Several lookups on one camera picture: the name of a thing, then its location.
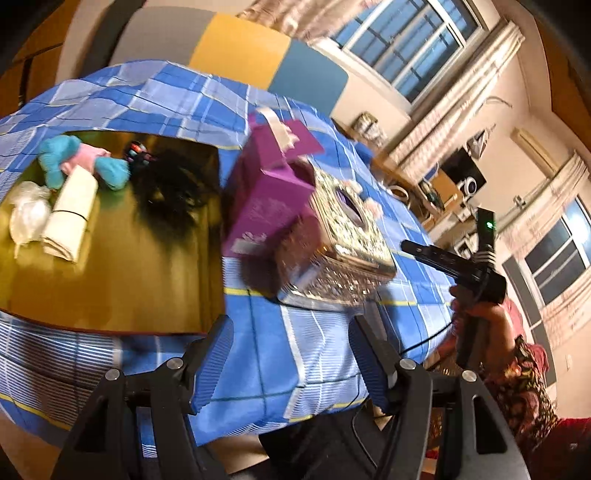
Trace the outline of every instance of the blue plaid tablecloth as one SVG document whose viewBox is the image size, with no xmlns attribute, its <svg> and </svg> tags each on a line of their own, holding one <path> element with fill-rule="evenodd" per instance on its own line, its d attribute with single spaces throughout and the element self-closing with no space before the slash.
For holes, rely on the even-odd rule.
<svg viewBox="0 0 591 480">
<path fill-rule="evenodd" d="M 403 239 L 429 242 L 425 231 L 375 181 L 331 120 L 311 106 L 165 61 L 107 67 L 63 82 L 0 120 L 0 201 L 35 159 L 42 140 L 82 129 L 215 145 L 223 184 L 248 137 L 247 115 L 261 106 L 281 119 L 304 122 L 325 150 L 312 162 L 340 179 L 355 179 L 383 206 L 378 224 L 398 275 L 378 293 L 382 316 L 398 337 L 399 351 L 428 340 L 405 354 L 421 362 L 445 331 L 435 334 L 450 323 L 450 280 L 399 252 Z M 367 390 L 348 343 L 350 314 L 275 304 L 247 289 L 239 266 L 236 259 L 223 260 L 226 312 L 235 324 L 235 340 L 212 402 L 190 419 L 197 441 L 263 433 L 361 402 Z M 194 338 L 66 332 L 0 313 L 0 408 L 16 424 L 60 446 L 109 368 L 126 374 L 152 370 L 181 355 Z M 140 418 L 144 454 L 151 456 L 148 412 L 140 412 Z"/>
</svg>

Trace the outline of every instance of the rolled white cloth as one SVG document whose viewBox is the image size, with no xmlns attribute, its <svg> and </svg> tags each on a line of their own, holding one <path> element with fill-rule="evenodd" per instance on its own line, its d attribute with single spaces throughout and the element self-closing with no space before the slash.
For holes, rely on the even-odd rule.
<svg viewBox="0 0 591 480">
<path fill-rule="evenodd" d="M 43 251 L 76 263 L 98 182 L 81 166 L 68 176 L 43 231 Z"/>
</svg>

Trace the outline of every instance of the screw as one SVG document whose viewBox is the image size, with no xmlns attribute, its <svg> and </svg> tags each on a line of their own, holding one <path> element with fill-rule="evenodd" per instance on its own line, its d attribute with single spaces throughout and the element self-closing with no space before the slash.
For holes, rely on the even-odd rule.
<svg viewBox="0 0 591 480">
<path fill-rule="evenodd" d="M 111 368 L 111 370 L 105 373 L 105 378 L 110 381 L 117 380 L 119 378 L 119 370 Z"/>
<path fill-rule="evenodd" d="M 462 372 L 462 378 L 467 382 L 475 382 L 478 376 L 472 370 L 464 370 Z"/>
<path fill-rule="evenodd" d="M 166 362 L 166 366 L 171 370 L 178 370 L 183 366 L 183 359 L 175 356 Z"/>
<path fill-rule="evenodd" d="M 400 366 L 405 370 L 414 370 L 417 367 L 417 364 L 410 358 L 403 358 L 400 360 Z"/>
</svg>

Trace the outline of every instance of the speaker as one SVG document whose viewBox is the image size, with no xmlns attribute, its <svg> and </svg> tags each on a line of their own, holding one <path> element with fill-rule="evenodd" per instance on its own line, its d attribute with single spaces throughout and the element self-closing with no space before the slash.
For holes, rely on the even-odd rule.
<svg viewBox="0 0 591 480">
<path fill-rule="evenodd" d="M 456 150 L 440 169 L 453 183 L 460 185 L 467 197 L 474 196 L 486 184 L 486 179 L 464 148 Z"/>
</svg>

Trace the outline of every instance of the blue plush toy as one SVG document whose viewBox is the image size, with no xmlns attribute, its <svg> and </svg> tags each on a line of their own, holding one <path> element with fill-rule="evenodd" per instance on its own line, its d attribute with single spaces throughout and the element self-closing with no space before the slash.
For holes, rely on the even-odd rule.
<svg viewBox="0 0 591 480">
<path fill-rule="evenodd" d="M 41 143 L 38 159 L 45 172 L 46 185 L 51 189 L 60 189 L 64 175 L 69 175 L 79 165 L 96 173 L 111 190 L 120 190 L 129 180 L 129 164 L 110 155 L 103 148 L 82 143 L 78 137 L 58 135 Z"/>
</svg>

